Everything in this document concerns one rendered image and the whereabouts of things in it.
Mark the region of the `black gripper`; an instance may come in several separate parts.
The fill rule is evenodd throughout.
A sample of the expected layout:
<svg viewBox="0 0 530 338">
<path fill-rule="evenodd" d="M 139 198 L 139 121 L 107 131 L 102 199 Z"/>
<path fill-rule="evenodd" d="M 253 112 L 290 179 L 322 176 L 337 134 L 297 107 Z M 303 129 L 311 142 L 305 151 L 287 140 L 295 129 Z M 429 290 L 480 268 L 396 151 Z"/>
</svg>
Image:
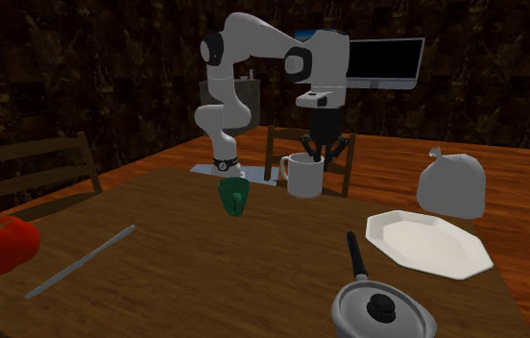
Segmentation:
<svg viewBox="0 0 530 338">
<path fill-rule="evenodd" d="M 322 146 L 325 146 L 325 165 L 331 164 L 335 158 L 349 145 L 349 139 L 341 136 L 341 109 L 313 109 L 311 115 L 311 137 L 307 133 L 300 139 L 301 145 L 314 162 L 322 159 Z"/>
</svg>

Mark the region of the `white mug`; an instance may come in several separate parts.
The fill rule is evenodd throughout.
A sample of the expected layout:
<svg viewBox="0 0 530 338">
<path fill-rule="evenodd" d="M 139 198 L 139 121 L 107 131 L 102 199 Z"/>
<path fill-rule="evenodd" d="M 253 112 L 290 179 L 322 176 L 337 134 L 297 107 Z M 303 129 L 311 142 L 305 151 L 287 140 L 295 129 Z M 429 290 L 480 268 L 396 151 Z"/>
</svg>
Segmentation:
<svg viewBox="0 0 530 338">
<path fill-rule="evenodd" d="M 282 157 L 279 171 L 286 180 L 287 192 L 297 198 L 311 199 L 322 194 L 325 159 L 316 161 L 308 153 Z"/>
</svg>

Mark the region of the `pale grey robot stand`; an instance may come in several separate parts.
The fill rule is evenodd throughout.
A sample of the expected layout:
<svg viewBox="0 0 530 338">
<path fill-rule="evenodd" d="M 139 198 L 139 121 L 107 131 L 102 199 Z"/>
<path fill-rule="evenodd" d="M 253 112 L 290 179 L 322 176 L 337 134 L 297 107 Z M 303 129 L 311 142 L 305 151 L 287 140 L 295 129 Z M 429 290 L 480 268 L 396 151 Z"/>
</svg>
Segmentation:
<svg viewBox="0 0 530 338">
<path fill-rule="evenodd" d="M 245 178 L 250 182 L 256 182 L 271 186 L 276 186 L 276 174 L 278 173 L 278 168 L 273 167 L 271 169 L 271 177 L 268 180 L 265 180 L 265 168 L 263 166 L 243 166 L 242 170 L 245 172 Z M 196 164 L 191 172 L 201 173 L 210 175 L 211 174 L 211 164 Z"/>
</svg>

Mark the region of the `green mug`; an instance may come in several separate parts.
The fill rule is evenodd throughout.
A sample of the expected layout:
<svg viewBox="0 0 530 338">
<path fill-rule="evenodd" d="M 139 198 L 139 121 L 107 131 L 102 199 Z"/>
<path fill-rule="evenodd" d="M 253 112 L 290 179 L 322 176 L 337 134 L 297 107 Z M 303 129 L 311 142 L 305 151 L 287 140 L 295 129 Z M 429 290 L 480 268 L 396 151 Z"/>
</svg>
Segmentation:
<svg viewBox="0 0 530 338">
<path fill-rule="evenodd" d="M 217 189 L 227 214 L 241 216 L 248 200 L 250 182 L 241 177 L 224 178 L 218 182 Z"/>
</svg>

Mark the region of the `black flat screen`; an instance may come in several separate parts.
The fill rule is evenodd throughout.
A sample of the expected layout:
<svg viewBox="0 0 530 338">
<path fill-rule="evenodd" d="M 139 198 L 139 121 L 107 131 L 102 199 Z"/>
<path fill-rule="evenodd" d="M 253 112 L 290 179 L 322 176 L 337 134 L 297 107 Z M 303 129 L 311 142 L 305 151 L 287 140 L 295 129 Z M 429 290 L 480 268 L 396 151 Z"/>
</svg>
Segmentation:
<svg viewBox="0 0 530 338">
<path fill-rule="evenodd" d="M 345 88 L 412 90 L 424 45 L 424 37 L 350 40 Z"/>
</svg>

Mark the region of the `grey tied bag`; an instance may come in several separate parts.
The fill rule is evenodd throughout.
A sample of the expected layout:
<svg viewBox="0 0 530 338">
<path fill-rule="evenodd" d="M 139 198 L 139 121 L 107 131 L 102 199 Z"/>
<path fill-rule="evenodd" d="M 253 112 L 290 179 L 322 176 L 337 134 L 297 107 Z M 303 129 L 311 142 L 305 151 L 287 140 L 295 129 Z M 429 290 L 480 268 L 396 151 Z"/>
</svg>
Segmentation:
<svg viewBox="0 0 530 338">
<path fill-rule="evenodd" d="M 467 154 L 444 155 L 440 147 L 428 154 L 435 160 L 420 175 L 420 207 L 444 216 L 480 218 L 485 212 L 486 195 L 486 176 L 480 162 Z"/>
</svg>

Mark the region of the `white octagonal plate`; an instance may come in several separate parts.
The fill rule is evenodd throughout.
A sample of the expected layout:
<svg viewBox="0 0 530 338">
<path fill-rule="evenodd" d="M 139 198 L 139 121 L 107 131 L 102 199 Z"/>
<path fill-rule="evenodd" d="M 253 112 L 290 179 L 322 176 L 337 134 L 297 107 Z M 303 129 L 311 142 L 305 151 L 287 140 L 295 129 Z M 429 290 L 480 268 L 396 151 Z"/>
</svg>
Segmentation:
<svg viewBox="0 0 530 338">
<path fill-rule="evenodd" d="M 366 239 L 401 267 L 466 280 L 494 267 L 482 241 L 437 216 L 392 210 L 370 216 Z"/>
</svg>

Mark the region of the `grey saucepan with lid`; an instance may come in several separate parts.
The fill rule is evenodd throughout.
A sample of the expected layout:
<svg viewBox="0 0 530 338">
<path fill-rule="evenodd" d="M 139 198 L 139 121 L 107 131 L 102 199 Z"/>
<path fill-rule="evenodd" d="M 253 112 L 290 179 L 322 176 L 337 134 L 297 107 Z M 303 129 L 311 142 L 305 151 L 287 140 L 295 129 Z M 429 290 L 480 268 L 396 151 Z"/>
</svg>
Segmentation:
<svg viewBox="0 0 530 338">
<path fill-rule="evenodd" d="M 351 230 L 347 246 L 355 281 L 332 303 L 336 338 L 435 338 L 437 323 L 425 307 L 401 290 L 369 278 Z"/>
</svg>

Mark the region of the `brown wooden table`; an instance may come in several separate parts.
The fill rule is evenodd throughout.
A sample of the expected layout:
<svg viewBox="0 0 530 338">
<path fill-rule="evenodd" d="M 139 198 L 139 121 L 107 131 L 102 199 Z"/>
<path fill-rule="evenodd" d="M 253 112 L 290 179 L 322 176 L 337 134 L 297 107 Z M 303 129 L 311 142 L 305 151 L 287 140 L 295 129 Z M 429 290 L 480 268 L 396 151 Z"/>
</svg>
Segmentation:
<svg viewBox="0 0 530 338">
<path fill-rule="evenodd" d="M 0 276 L 0 338 L 334 338 L 330 307 L 352 281 L 346 234 L 363 236 L 382 206 L 255 184 L 233 217 L 216 184 L 161 168 L 22 208 L 41 245 Z M 134 232 L 24 299 L 129 225 Z"/>
</svg>

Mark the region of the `grey thin rod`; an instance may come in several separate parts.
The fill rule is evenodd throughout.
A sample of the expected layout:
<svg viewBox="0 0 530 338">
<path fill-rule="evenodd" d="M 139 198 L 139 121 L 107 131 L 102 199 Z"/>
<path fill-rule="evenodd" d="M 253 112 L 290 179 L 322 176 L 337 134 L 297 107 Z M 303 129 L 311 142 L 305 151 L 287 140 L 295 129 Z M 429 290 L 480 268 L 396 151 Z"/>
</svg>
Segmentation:
<svg viewBox="0 0 530 338">
<path fill-rule="evenodd" d="M 42 292 L 47 290 L 48 288 L 52 287 L 54 284 L 71 274 L 72 272 L 76 271 L 80 267 L 86 264 L 87 261 L 89 261 L 91 258 L 93 258 L 95 255 L 103 251 L 104 249 L 108 248 L 109 246 L 113 245 L 114 243 L 122 240 L 135 230 L 135 225 L 129 225 L 125 229 L 122 229 L 121 231 L 117 232 L 115 235 L 113 235 L 109 240 L 107 240 L 105 243 L 103 243 L 101 246 L 97 247 L 92 252 L 86 254 L 82 258 L 78 259 L 74 263 L 70 264 L 60 272 L 56 273 L 52 277 L 45 280 L 42 284 L 28 292 L 25 296 L 25 300 L 29 300 L 33 297 L 36 297 L 40 295 Z"/>
</svg>

